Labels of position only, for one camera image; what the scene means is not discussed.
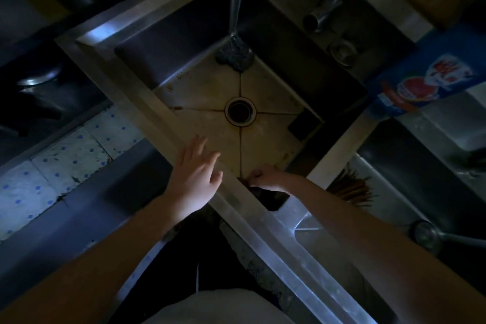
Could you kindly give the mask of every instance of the drain strainer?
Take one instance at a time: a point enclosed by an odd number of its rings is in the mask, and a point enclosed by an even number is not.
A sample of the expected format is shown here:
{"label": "drain strainer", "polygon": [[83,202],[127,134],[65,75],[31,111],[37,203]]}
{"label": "drain strainer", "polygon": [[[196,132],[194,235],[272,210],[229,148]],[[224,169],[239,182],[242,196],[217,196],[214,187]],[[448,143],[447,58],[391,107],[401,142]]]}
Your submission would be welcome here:
{"label": "drain strainer", "polygon": [[225,107],[228,122],[237,127],[246,127],[257,117],[257,109],[246,97],[234,97]]}

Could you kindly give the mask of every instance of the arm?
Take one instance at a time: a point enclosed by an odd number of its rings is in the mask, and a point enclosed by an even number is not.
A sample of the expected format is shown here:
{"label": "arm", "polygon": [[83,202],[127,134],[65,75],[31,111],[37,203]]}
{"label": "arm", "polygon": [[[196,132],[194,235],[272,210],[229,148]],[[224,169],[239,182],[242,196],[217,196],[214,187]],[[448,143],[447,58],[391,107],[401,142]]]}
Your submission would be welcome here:
{"label": "arm", "polygon": [[196,137],[181,151],[162,196],[13,302],[0,313],[0,322],[64,324],[100,320],[150,248],[214,196],[222,173],[212,174],[219,153],[204,156],[206,141]]}
{"label": "arm", "polygon": [[484,322],[486,299],[393,226],[301,176],[265,165],[250,186],[298,198],[403,323]]}

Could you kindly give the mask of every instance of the hand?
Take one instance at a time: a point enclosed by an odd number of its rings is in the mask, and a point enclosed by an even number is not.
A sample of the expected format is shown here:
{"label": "hand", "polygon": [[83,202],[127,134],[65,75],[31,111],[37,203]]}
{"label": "hand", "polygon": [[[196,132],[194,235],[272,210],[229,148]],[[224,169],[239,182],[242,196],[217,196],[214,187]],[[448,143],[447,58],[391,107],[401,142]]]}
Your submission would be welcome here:
{"label": "hand", "polygon": [[196,136],[180,151],[164,192],[179,221],[206,205],[221,184],[222,171],[213,174],[220,153],[205,154],[207,141]]}
{"label": "hand", "polygon": [[270,164],[258,167],[246,178],[250,187],[260,187],[270,191],[288,192],[288,180],[292,174],[278,170]]}

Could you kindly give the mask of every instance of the person's right arm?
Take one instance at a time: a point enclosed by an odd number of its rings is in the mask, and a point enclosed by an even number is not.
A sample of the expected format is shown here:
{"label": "person's right arm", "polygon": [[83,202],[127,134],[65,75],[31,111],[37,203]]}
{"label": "person's right arm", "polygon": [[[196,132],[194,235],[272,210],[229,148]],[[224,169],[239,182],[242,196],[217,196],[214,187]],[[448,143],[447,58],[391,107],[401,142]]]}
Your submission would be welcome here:
{"label": "person's right arm", "polygon": [[486,298],[393,226],[270,165],[254,170],[248,183],[298,198],[401,322],[486,322]]}

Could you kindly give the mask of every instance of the faucet spout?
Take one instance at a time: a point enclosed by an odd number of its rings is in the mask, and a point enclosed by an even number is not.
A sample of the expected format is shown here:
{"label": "faucet spout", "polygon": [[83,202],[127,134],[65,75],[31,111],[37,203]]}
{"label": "faucet spout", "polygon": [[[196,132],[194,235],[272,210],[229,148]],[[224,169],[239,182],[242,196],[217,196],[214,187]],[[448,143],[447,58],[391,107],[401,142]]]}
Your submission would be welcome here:
{"label": "faucet spout", "polygon": [[307,32],[321,32],[325,21],[333,10],[343,4],[343,0],[321,0],[302,23]]}

